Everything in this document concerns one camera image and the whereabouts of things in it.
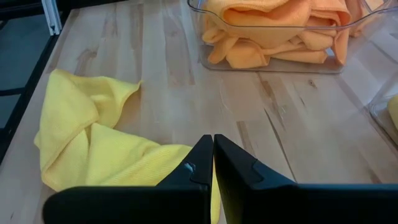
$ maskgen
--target wooden table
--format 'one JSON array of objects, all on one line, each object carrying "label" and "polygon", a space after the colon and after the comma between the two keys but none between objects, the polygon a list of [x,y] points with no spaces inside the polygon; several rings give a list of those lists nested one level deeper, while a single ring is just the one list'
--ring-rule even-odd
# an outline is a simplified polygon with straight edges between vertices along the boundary
[{"label": "wooden table", "polygon": [[222,133],[297,182],[397,183],[395,145],[366,107],[398,75],[398,22],[390,22],[341,75],[217,72],[198,62],[185,0],[73,10],[1,164],[0,223],[41,223],[53,193],[33,138],[55,68],[144,80],[118,130],[188,145]]}]

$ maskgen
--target wood grain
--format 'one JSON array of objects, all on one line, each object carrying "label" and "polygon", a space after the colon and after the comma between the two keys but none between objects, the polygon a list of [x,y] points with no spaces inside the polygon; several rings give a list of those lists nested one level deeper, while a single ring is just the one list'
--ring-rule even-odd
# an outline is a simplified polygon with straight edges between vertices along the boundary
[{"label": "wood grain", "polygon": [[341,75],[220,72],[198,61],[184,0],[73,10],[0,166],[0,223],[41,223],[53,194],[33,138],[55,68],[143,80],[116,126],[126,133],[189,145],[221,133],[297,182],[397,183],[396,147],[366,107],[396,82],[397,24],[391,19]]}]

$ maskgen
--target stack of cloths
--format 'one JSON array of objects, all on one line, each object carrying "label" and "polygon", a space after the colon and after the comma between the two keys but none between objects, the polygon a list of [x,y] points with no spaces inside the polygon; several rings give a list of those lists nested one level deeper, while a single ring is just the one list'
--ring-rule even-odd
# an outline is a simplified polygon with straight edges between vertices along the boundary
[{"label": "stack of cloths", "polygon": [[[331,48],[345,64],[348,38],[364,23],[346,26],[368,14],[362,0],[209,0],[202,39],[214,48],[208,57],[233,68],[266,66],[271,58],[323,63]],[[383,0],[367,0],[380,6]]]},{"label": "stack of cloths", "polygon": [[[113,78],[54,70],[34,140],[40,149],[43,182],[56,191],[84,185],[155,186],[169,175],[190,146],[161,146],[113,129],[124,102],[138,89],[139,84]],[[212,223],[218,222],[220,203],[213,170]]]}]

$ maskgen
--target container rim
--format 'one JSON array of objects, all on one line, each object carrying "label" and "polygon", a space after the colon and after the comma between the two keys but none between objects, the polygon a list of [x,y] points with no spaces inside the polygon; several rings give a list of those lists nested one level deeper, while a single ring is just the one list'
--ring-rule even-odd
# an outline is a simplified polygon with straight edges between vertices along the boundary
[{"label": "container rim", "polygon": [[192,0],[187,0],[187,4],[189,6],[189,8],[195,12],[199,12],[199,13],[206,13],[206,14],[212,14],[214,16],[216,16],[217,18],[219,18],[221,21],[223,21],[225,24],[227,24],[228,26],[231,27],[241,27],[241,28],[245,28],[245,27],[251,27],[251,28],[305,28],[305,29],[323,29],[323,30],[335,30],[335,29],[347,29],[347,28],[351,28],[353,26],[356,26],[358,24],[360,24],[361,22],[363,22],[364,20],[366,20],[367,18],[374,16],[376,14],[384,14],[384,13],[388,13],[388,12],[395,12],[398,11],[398,1],[393,3],[395,0],[388,0],[386,1],[384,4],[382,4],[381,6],[379,6],[377,9],[375,9],[374,11],[371,11],[368,15],[358,19],[355,22],[352,22],[350,24],[344,25],[344,26],[334,26],[334,27],[325,27],[325,26],[318,26],[318,27],[304,27],[304,26],[236,26],[236,25],[232,25],[229,24],[228,22],[226,22],[224,19],[222,19],[221,17],[219,17],[217,14],[215,14],[214,12],[208,11],[206,9],[200,9],[200,5],[201,2],[203,2],[203,0],[198,0],[198,7],[195,7],[191,4]]}]

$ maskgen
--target butcher block countertop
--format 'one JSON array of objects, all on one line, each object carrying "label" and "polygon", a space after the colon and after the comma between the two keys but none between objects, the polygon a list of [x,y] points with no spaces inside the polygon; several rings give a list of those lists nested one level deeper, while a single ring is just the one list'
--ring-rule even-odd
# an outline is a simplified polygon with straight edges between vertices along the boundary
[{"label": "butcher block countertop", "polygon": [[[73,10],[0,166],[0,223],[42,223],[53,190],[33,139],[50,72],[109,76],[142,88],[116,129],[160,144],[224,134],[300,183],[398,183],[398,152],[368,104],[398,76],[398,20],[341,75],[204,68],[186,0],[133,0]],[[226,223],[221,215],[220,223]]]}]

